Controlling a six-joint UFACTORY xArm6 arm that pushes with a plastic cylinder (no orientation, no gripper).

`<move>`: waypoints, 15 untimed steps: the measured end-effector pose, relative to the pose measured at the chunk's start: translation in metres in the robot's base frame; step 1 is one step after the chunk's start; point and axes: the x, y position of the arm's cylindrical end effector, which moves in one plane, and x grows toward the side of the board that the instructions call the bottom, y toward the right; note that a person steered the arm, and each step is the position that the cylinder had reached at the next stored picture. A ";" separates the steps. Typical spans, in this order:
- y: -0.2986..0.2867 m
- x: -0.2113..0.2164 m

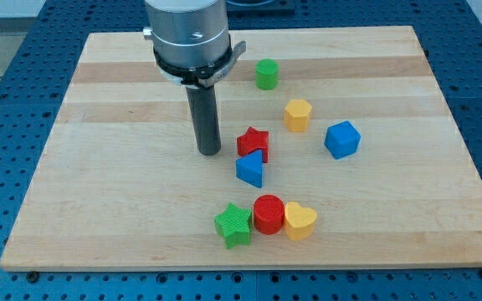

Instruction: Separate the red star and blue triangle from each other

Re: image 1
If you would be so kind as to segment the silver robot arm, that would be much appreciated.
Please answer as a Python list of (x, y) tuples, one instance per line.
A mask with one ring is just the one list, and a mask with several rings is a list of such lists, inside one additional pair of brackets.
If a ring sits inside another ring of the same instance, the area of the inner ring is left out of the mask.
[(214, 86), (225, 79), (246, 51), (244, 41), (232, 44), (224, 0), (145, 0), (158, 68), (169, 81), (183, 86), (198, 151), (213, 156), (221, 150)]

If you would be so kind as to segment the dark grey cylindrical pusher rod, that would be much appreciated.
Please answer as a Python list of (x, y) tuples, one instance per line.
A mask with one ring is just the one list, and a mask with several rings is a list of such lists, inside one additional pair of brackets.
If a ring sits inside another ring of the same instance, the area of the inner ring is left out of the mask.
[(214, 156), (221, 149), (218, 109), (214, 87), (186, 88), (198, 151)]

